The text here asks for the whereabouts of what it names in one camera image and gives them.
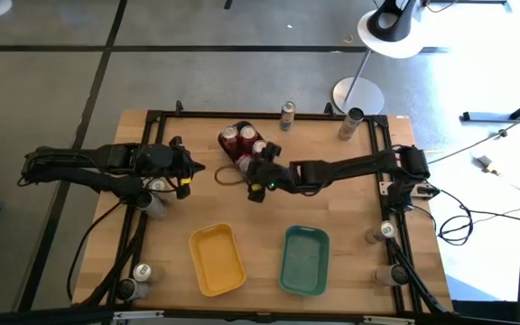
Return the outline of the yellow plastic tray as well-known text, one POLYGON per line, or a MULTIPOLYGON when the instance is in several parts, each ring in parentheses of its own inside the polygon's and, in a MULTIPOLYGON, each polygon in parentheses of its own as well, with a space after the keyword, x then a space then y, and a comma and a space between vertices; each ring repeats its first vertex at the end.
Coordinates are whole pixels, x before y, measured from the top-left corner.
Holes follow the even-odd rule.
POLYGON ((214 297, 239 288, 246 272, 232 227, 216 224, 195 231, 189 239, 190 254, 200 292, 214 297))

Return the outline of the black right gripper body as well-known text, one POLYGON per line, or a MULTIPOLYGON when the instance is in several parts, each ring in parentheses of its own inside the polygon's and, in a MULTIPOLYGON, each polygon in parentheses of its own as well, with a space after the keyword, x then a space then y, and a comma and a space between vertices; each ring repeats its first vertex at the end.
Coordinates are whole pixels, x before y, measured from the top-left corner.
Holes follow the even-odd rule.
POLYGON ((251 184, 247 184, 247 198, 253 202, 263 202, 267 190, 284 190, 297 194, 298 187, 293 178, 293 172, 289 167, 274 162, 280 155, 282 147, 274 143, 267 143, 262 151, 260 163, 253 168, 248 167, 247 173, 254 177, 251 184))

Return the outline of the silver metal bracket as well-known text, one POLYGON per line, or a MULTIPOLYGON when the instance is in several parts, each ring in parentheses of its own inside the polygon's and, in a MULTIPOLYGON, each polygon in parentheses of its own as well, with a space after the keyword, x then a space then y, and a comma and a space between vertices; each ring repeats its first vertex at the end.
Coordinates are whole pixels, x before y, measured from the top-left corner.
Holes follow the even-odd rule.
POLYGON ((416 322, 406 318, 364 316, 360 325, 416 325, 416 322))
POLYGON ((114 321, 163 318, 164 311, 115 311, 114 321))

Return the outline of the grey power adapter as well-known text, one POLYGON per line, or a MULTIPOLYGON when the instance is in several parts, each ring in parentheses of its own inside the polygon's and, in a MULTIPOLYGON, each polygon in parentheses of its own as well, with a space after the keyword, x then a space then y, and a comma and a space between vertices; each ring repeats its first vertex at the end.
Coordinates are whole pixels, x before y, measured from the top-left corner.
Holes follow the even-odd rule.
POLYGON ((498 171, 497 166, 486 155, 473 156, 473 161, 475 162, 475 164, 478 167, 481 168, 481 171, 483 171, 484 173, 491 173, 496 176, 500 175, 500 172, 498 171))

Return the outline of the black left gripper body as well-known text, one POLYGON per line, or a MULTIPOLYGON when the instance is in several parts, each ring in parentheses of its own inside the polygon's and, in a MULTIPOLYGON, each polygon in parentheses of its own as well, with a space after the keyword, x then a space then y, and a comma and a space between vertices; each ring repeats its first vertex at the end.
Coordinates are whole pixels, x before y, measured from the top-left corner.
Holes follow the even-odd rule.
POLYGON ((167 144, 143 146, 137 158, 139 175, 147 178, 145 187, 154 193, 175 193, 177 199, 190 195, 190 152, 184 147, 182 138, 174 136, 167 144), (167 190, 157 192, 148 188, 153 179, 164 179, 167 190))

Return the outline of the black desk foot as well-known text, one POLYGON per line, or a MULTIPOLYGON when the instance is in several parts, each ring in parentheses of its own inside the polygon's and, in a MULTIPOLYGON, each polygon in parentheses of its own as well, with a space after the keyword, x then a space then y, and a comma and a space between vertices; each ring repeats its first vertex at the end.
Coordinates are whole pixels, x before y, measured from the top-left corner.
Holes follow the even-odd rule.
POLYGON ((520 107, 509 113, 464 112, 460 119, 464 122, 514 123, 520 121, 520 107))

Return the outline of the white round lamp stand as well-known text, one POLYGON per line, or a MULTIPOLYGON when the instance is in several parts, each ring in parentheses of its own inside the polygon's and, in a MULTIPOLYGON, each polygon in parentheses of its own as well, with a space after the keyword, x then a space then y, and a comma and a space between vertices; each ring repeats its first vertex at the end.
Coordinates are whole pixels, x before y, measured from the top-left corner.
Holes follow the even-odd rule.
POLYGON ((372 16, 373 11, 364 14, 357 24, 357 35, 365 44, 366 51, 355 75, 339 80, 331 91, 332 103, 342 113, 356 107, 366 115, 377 115, 385 107, 385 96, 381 88, 362 77, 372 53, 392 59, 407 59, 420 53, 423 48, 420 23, 415 19, 412 20, 408 36, 401 41, 388 42, 376 38, 368 30, 367 20, 372 16))

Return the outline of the black aluminium table frame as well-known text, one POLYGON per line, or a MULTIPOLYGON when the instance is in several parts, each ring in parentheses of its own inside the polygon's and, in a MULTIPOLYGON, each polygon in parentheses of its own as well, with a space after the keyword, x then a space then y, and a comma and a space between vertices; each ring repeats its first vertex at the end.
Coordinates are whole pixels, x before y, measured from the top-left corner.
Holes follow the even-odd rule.
POLYGON ((408 286, 382 287, 373 275, 392 257, 382 245, 365 239, 381 219, 379 178, 374 175, 339 181, 319 195, 306 198, 281 191, 269 193, 263 203, 248 199, 246 187, 224 187, 214 171, 228 162, 218 144, 227 125, 248 121, 267 139, 278 143, 281 163, 291 160, 337 161, 373 153, 388 144, 410 145, 413 131, 405 116, 374 116, 361 124, 355 136, 338 140, 340 116, 306 114, 292 130, 279 128, 276 113, 168 111, 160 124, 147 111, 128 110, 116 130, 119 143, 143 137, 169 141, 181 136, 193 158, 205 165, 191 185, 191 194, 176 201, 165 219, 148 224, 141 257, 164 270, 163 279, 135 304, 167 318, 222 320, 357 321, 362 316, 413 317, 426 310, 408 286), (229 225, 246 279, 235 290, 208 297, 201 293, 190 256, 191 235, 216 224, 229 225), (330 237, 329 276, 325 292, 301 296, 279 285, 285 231, 293 225, 321 228, 330 237))

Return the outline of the dark blue plastic tray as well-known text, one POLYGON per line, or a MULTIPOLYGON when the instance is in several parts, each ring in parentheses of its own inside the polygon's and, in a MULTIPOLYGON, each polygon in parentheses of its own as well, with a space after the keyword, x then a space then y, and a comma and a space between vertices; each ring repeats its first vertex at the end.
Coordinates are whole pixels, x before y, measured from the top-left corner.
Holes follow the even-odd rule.
MULTIPOLYGON (((234 126, 234 127, 237 129, 237 131, 239 132, 240 129, 241 129, 243 126, 245 126, 245 125, 252 125, 252 124, 250 124, 250 123, 247 122, 247 121, 240 121, 240 122, 237 122, 237 123, 233 124, 232 126, 234 126)), ((222 145, 221 145, 221 143, 220 143, 220 134, 218 135, 218 143, 219 143, 219 145, 221 146, 221 148, 224 150, 224 152, 226 153, 225 149, 222 147, 222 145)), ((265 141, 265 139, 261 136, 261 134, 260 134, 258 131, 257 131, 257 134, 258 134, 258 140, 264 140, 264 141, 265 141)), ((247 153, 247 154, 253 156, 251 152, 248 152, 248 151, 246 151, 246 150, 244 150, 244 149, 242 148, 242 145, 241 145, 241 143, 240 143, 240 139, 239 139, 239 137, 238 137, 238 140, 239 140, 239 151, 240 151, 239 155, 238 155, 237 157, 235 157, 235 158, 232 158, 232 157, 230 157, 230 156, 227 154, 227 156, 229 157, 229 159, 231 160, 231 162, 232 162, 233 164, 235 164, 235 165, 236 165, 236 160, 237 160, 237 159, 238 159, 242 154, 247 153)))

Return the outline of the green plastic tray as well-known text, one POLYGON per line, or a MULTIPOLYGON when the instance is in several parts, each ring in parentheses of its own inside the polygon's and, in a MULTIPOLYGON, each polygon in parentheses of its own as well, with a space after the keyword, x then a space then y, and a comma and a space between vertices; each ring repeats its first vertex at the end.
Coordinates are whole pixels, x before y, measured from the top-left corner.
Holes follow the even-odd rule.
POLYGON ((319 228, 291 226, 285 231, 279 284, 288 293, 319 296, 327 288, 330 238, 319 228))

